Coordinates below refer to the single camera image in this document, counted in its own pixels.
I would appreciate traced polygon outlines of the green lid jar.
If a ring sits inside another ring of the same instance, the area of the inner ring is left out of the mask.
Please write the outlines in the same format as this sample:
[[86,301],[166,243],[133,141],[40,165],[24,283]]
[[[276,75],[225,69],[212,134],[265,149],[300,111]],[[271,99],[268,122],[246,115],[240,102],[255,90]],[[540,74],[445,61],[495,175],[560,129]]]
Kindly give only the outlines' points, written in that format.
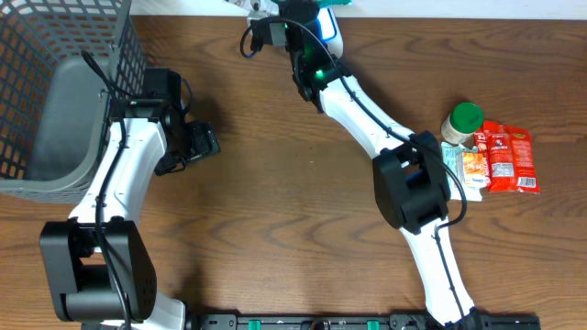
[[484,112],[474,103],[460,103],[441,126],[442,137],[450,144],[466,142],[483,124]]

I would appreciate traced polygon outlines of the small orange white carton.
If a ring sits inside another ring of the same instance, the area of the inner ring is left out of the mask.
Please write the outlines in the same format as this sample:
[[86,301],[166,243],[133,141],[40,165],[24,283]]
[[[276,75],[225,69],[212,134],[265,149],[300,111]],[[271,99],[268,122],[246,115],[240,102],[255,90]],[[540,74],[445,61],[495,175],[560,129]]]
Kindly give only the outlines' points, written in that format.
[[484,156],[474,152],[463,152],[461,156],[464,183],[472,189],[485,188],[489,179],[485,170]]

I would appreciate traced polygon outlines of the narrow red stick packet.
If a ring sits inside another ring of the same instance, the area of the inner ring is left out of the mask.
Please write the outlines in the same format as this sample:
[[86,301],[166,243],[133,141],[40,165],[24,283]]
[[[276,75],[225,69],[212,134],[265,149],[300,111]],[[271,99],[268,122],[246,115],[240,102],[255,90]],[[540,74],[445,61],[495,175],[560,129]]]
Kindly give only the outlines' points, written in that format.
[[474,133],[475,145],[478,153],[482,155],[482,163],[487,182],[491,181],[490,164],[488,158],[488,142],[485,133],[479,129]]

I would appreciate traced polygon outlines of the red snack packet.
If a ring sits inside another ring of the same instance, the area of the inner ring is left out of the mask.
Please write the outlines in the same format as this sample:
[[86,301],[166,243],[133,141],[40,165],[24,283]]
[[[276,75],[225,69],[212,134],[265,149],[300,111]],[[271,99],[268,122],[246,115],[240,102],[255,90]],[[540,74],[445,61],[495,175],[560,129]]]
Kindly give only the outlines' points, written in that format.
[[480,129],[488,142],[489,191],[540,193],[530,133],[518,126],[490,120],[485,120]]

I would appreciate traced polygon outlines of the green white packet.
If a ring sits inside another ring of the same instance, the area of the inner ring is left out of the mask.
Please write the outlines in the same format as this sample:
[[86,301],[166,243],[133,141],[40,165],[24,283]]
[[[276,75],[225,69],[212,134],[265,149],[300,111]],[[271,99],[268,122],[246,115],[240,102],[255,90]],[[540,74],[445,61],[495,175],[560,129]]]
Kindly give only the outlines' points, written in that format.
[[[285,3],[285,0],[224,0],[234,6],[248,10],[271,11],[279,4]],[[352,3],[351,0],[309,0],[310,3],[317,4],[319,7],[328,6],[346,6]]]

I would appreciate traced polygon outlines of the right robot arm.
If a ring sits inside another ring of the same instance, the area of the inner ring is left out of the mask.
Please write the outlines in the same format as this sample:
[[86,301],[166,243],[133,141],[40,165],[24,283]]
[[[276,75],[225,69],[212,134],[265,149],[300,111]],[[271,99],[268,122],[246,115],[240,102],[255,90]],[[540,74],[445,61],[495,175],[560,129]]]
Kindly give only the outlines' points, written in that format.
[[481,316],[454,256],[449,182],[433,134],[390,118],[362,89],[341,58],[338,23],[328,1],[253,1],[245,35],[252,58],[263,46],[284,48],[302,98],[344,127],[371,158],[375,202],[405,238],[422,281],[426,310],[445,329],[480,329]]

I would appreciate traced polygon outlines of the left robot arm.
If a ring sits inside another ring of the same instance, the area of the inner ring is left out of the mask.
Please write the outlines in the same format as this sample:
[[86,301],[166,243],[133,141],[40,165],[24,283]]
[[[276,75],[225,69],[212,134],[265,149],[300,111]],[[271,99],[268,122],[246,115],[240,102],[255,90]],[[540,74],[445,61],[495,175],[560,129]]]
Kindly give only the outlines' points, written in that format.
[[138,231],[153,175],[217,154],[213,128],[187,121],[187,81],[148,68],[141,92],[119,101],[91,186],[67,220],[48,222],[40,251],[54,313],[85,329],[188,329],[185,302],[160,292]]

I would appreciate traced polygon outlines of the white barcode scanner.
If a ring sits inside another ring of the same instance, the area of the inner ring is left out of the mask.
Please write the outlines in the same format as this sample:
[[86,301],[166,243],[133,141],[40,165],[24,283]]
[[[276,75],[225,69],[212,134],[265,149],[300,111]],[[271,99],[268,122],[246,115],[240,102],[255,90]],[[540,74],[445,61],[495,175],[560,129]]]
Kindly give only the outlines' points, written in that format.
[[329,7],[321,8],[317,20],[322,41],[326,43],[332,55],[340,58],[343,55],[344,43],[334,12]]

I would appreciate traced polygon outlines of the grey plastic mesh basket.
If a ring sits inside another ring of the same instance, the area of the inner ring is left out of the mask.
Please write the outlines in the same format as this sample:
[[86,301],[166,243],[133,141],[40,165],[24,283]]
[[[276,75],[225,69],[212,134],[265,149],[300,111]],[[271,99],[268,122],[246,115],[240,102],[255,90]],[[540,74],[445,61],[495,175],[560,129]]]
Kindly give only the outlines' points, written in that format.
[[146,62],[129,0],[1,4],[1,192],[77,204],[105,149],[112,100],[84,61],[117,87],[142,91]]

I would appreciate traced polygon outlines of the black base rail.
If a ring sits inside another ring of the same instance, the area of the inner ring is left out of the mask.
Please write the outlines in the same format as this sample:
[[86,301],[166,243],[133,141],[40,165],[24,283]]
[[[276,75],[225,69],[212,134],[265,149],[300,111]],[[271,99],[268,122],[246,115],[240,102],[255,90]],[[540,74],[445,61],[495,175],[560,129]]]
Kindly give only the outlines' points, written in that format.
[[190,316],[187,330],[540,330],[536,316],[494,316],[473,312],[456,324],[443,324],[425,313],[385,316],[237,316],[202,314]]

